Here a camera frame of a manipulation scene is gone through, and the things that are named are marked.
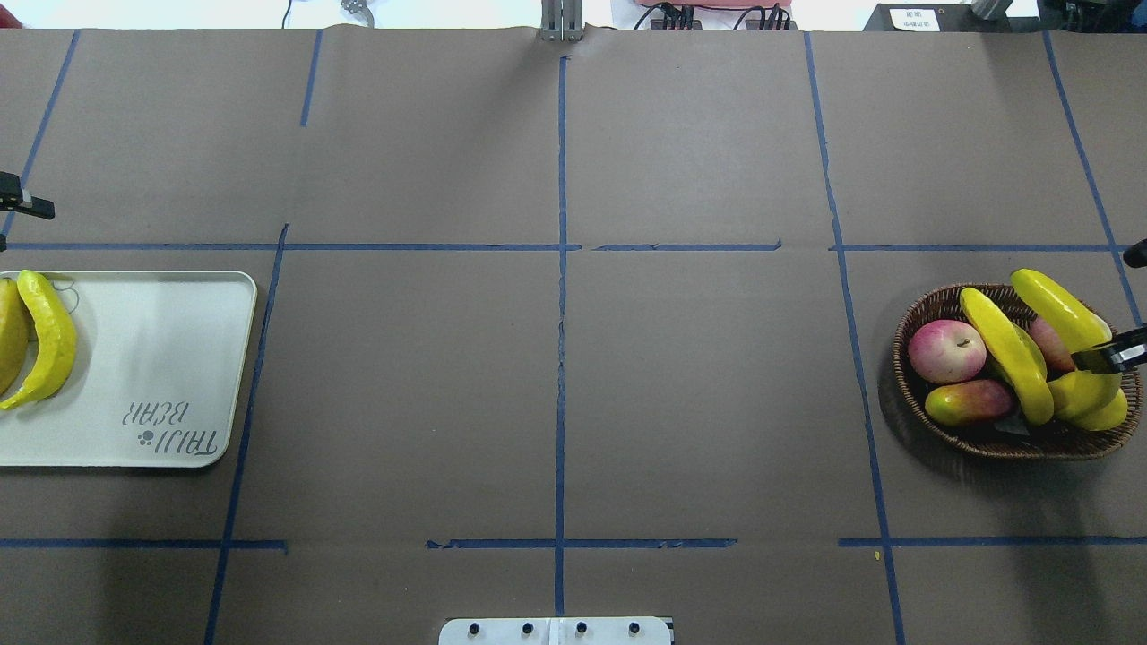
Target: gray table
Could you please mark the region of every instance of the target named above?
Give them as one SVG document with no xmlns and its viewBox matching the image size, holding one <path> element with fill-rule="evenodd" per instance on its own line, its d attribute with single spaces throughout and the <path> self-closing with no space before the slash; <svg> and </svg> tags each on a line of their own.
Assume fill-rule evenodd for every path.
<svg viewBox="0 0 1147 645">
<path fill-rule="evenodd" d="M 2 640 L 429 644 L 561 613 L 686 644 L 1147 639 L 1147 442 L 992 464 L 877 404 L 941 285 L 1032 266 L 1140 321 L 1116 252 L 1147 234 L 1144 60 L 0 32 L 0 169 L 60 212 L 11 223 L 5 269 L 260 289 L 218 464 L 0 471 Z"/>
</svg>

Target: blue tape line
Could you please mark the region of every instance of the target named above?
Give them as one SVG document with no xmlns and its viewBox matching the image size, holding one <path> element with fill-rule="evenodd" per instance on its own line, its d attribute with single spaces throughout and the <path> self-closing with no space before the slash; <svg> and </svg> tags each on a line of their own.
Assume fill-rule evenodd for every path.
<svg viewBox="0 0 1147 645">
<path fill-rule="evenodd" d="M 568 249 L 580 250 L 580 244 L 567 244 Z M 287 244 L 289 251 L 561 251 L 561 244 L 437 244 L 437 243 L 327 243 L 295 242 Z"/>
<path fill-rule="evenodd" d="M 728 549 L 736 544 L 731 537 L 697 539 L 567 539 L 569 549 Z"/>
<path fill-rule="evenodd" d="M 837 541 L 845 549 L 876 546 L 1129 546 L 1147 544 L 1147 536 L 1118 537 L 1107 535 L 1033 535 L 1033 536 L 968 536 L 968 537 L 846 537 Z"/>
<path fill-rule="evenodd" d="M 852 309 L 852 293 L 849 288 L 848 259 L 844 254 L 844 240 L 841 232 L 841 218 L 836 208 L 836 196 L 833 194 L 833 182 L 828 177 L 828 138 L 825 135 L 825 116 L 820 104 L 820 90 L 817 85 L 817 63 L 812 52 L 812 36 L 804 32 L 804 52 L 809 63 L 809 85 L 812 91 L 812 110 L 817 121 L 817 138 L 820 141 L 820 164 L 825 174 L 825 194 L 828 197 L 828 210 L 833 213 L 833 236 L 836 242 L 836 262 L 841 272 L 841 290 L 844 296 L 844 313 L 849 325 L 849 341 L 852 344 L 852 365 L 856 370 L 857 384 L 860 387 L 860 402 L 864 406 L 865 434 L 868 440 L 868 466 L 872 471 L 872 490 L 876 502 L 876 519 L 880 523 L 880 536 L 888 539 L 888 514 L 884 508 L 884 490 L 880 480 L 880 463 L 876 458 L 876 437 L 872 429 L 872 411 L 868 407 L 868 386 L 865 383 L 864 360 L 860 357 L 860 340 L 857 334 L 856 316 Z M 892 627 L 897 645 L 905 644 L 904 620 L 900 615 L 900 593 L 896 584 L 896 566 L 892 552 L 884 549 L 884 575 L 888 578 L 888 599 L 892 608 Z"/>
<path fill-rule="evenodd" d="M 451 539 L 445 544 L 427 541 L 427 549 L 553 549 L 553 539 Z"/>
<path fill-rule="evenodd" d="M 1108 252 L 1107 244 L 834 244 L 830 251 Z"/>
<path fill-rule="evenodd" d="M 1134 318 L 1136 325 L 1142 325 L 1142 318 L 1139 316 L 1139 304 L 1136 302 L 1134 294 L 1131 293 L 1128 271 L 1123 266 L 1121 249 L 1115 244 L 1111 223 L 1107 219 L 1107 209 L 1103 208 L 1103 199 L 1099 195 L 1099 185 L 1095 184 L 1095 176 L 1091 171 L 1091 162 L 1087 161 L 1087 151 L 1083 148 L 1083 139 L 1079 138 L 1079 130 L 1076 127 L 1075 116 L 1071 114 L 1071 104 L 1068 102 L 1068 93 L 1063 88 L 1063 79 L 1060 77 L 1060 65 L 1055 62 L 1055 49 L 1052 47 L 1052 34 L 1048 31 L 1044 32 L 1044 50 L 1047 52 L 1047 64 L 1052 68 L 1052 79 L 1055 81 L 1055 91 L 1060 94 L 1060 104 L 1063 106 L 1063 116 L 1068 119 L 1068 130 L 1071 131 L 1071 140 L 1075 142 L 1076 154 L 1079 155 L 1083 173 L 1087 178 L 1091 199 L 1095 202 L 1095 212 L 1099 213 L 1099 222 L 1103 226 L 1103 235 L 1107 236 L 1107 248 L 1111 252 L 1111 259 L 1115 262 L 1115 270 L 1119 273 L 1123 295 L 1128 298 L 1128 306 L 1131 308 L 1131 316 Z"/>
<path fill-rule="evenodd" d="M 557 441 L 554 457 L 554 615 L 565 615 L 565 78 L 569 56 L 557 68 Z"/>
<path fill-rule="evenodd" d="M 278 244 L 228 242 L 149 243 L 149 242 L 13 242 L 8 250 L 28 251 L 273 251 Z"/>
<path fill-rule="evenodd" d="M 0 549 L 219 549 L 219 539 L 135 539 L 91 537 L 0 538 Z M 235 542 L 232 549 L 287 552 L 282 539 L 248 539 Z"/>
<path fill-rule="evenodd" d="M 279 289 L 279 272 L 282 270 L 283 247 L 287 243 L 284 224 L 279 233 L 279 248 L 275 251 L 275 264 L 271 271 L 271 286 L 267 288 L 267 303 L 263 310 L 263 326 L 259 329 L 259 349 L 255 356 L 255 370 L 251 374 L 251 388 L 247 396 L 247 414 L 243 417 L 243 435 L 239 442 L 239 456 L 235 458 L 235 476 L 231 484 L 231 502 L 227 505 L 227 522 L 224 524 L 223 544 L 219 549 L 219 564 L 216 568 L 214 590 L 211 592 L 211 609 L 208 613 L 208 627 L 203 636 L 204 645 L 214 643 L 216 623 L 219 620 L 219 601 L 223 598 L 223 584 L 227 577 L 227 555 L 231 551 L 231 538 L 235 531 L 235 513 L 239 508 L 239 491 L 243 484 L 243 465 L 247 463 L 247 449 L 251 441 L 251 421 L 255 418 L 255 397 L 259 393 L 259 378 L 263 375 L 263 359 L 267 353 L 267 329 L 271 326 L 271 312 L 275 308 L 275 293 Z"/>
<path fill-rule="evenodd" d="M 314 50 L 311 52 L 311 73 L 306 77 L 306 94 L 303 96 L 303 116 L 298 119 L 299 127 L 306 127 L 311 118 L 311 94 L 314 93 L 314 77 L 319 71 L 319 49 L 322 48 L 322 30 L 314 30 Z"/>
<path fill-rule="evenodd" d="M 595 251 L 775 251 L 775 244 L 604 244 Z"/>
<path fill-rule="evenodd" d="M 48 104 L 44 108 L 44 116 L 40 117 L 40 127 L 36 131 L 36 138 L 32 139 L 32 149 L 28 151 L 28 160 L 24 162 L 24 170 L 19 173 L 21 188 L 28 186 L 28 179 L 32 176 L 32 165 L 36 163 L 36 155 L 40 151 L 40 142 L 44 141 L 44 133 L 48 130 L 48 121 L 52 119 L 52 112 L 56 108 L 56 100 L 60 99 L 60 90 L 64 86 L 64 77 L 68 76 L 68 68 L 71 67 L 71 60 L 76 54 L 77 44 L 79 44 L 78 29 L 72 30 L 71 44 L 68 45 L 68 53 L 64 54 L 64 62 L 60 65 L 60 73 L 56 76 L 56 85 L 52 88 L 52 95 L 48 96 Z M 3 223 L 5 235 L 11 231 L 11 223 L 15 216 L 15 211 L 8 211 L 8 217 Z"/>
</svg>

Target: red object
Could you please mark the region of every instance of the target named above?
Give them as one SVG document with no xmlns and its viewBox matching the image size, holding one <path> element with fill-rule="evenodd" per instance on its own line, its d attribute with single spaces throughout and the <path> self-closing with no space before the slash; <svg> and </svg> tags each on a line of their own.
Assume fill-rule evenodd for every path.
<svg viewBox="0 0 1147 645">
<path fill-rule="evenodd" d="M 8 9 L 5 9 L 3 5 L 0 5 L 0 29 L 19 29 L 22 26 L 24 25 L 19 24 L 16 16 L 11 15 L 11 11 Z"/>
</svg>

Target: wicker basket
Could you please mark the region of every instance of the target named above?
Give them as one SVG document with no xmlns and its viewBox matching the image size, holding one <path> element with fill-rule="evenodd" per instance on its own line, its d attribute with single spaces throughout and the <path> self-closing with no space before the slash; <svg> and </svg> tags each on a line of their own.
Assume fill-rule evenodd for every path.
<svg viewBox="0 0 1147 645">
<path fill-rule="evenodd" d="M 1097 459 L 1118 450 L 1131 438 L 1142 414 L 1142 382 L 1137 371 L 1123 374 L 1122 388 L 1128 396 L 1128 418 L 1110 430 L 1082 430 L 1053 419 L 1038 428 L 1028 428 L 1031 436 L 1022 437 L 1002 433 L 991 425 L 946 428 L 934 422 L 924 413 L 923 402 L 928 391 L 935 386 L 916 375 L 908 364 L 908 340 L 920 327 L 933 320 L 947 318 L 967 322 L 968 319 L 960 310 L 959 303 L 960 289 L 963 287 L 976 287 L 983 292 L 1008 318 L 1024 329 L 1036 319 L 1036 313 L 1008 285 L 951 285 L 916 301 L 904 314 L 892 339 L 892 372 L 896 386 L 915 420 L 960 450 L 1000 459 Z"/>
</svg>

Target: white label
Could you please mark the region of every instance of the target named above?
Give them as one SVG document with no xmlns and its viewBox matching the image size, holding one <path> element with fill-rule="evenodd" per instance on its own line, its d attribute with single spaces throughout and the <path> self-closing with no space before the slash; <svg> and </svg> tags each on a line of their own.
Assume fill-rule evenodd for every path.
<svg viewBox="0 0 1147 645">
<path fill-rule="evenodd" d="M 889 9 L 892 26 L 904 31 L 939 31 L 933 9 Z"/>
</svg>

